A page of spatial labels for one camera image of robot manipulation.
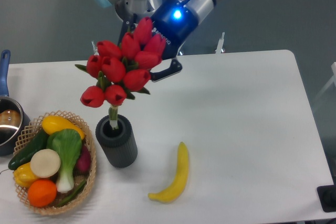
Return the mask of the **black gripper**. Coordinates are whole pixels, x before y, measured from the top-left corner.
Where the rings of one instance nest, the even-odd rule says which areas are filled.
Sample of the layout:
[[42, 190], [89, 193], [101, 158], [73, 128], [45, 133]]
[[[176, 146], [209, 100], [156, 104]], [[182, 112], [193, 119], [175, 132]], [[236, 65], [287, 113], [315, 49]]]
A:
[[166, 0], [151, 16], [155, 34], [166, 41], [162, 59], [172, 59], [170, 66], [160, 72], [150, 72], [151, 81], [158, 82], [182, 71], [181, 63], [174, 58], [186, 38], [198, 26], [197, 16], [179, 0]]

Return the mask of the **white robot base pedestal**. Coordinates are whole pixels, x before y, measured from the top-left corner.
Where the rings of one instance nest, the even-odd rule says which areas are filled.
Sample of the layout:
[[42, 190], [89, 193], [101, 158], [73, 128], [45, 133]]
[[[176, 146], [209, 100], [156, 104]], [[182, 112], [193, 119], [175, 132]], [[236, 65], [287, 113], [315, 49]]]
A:
[[[128, 31], [134, 30], [136, 28], [136, 26], [138, 25], [138, 22], [141, 18], [146, 17], [149, 14], [154, 13], [154, 9], [152, 7], [148, 7], [147, 9], [145, 9], [145, 12], [136, 13], [135, 10], [137, 10], [137, 9], [132, 10], [132, 8], [130, 6], [131, 5], [130, 5], [130, 2], [128, 0], [118, 1], [114, 5], [117, 16], [120, 18], [121, 21], [123, 21], [117, 45], [121, 45], [121, 40], [122, 40], [124, 34]], [[223, 32], [219, 42], [217, 43], [217, 47], [215, 49], [215, 54], [216, 53], [222, 54], [222, 53], [226, 52], [225, 49], [223, 48], [224, 36], [225, 36], [225, 33]], [[95, 43], [94, 41], [92, 41], [91, 43], [92, 43], [92, 46], [93, 46], [93, 54], [98, 55], [97, 43]], [[181, 48], [182, 48], [182, 45], [177, 47], [176, 55], [183, 55], [183, 53], [181, 51]]]

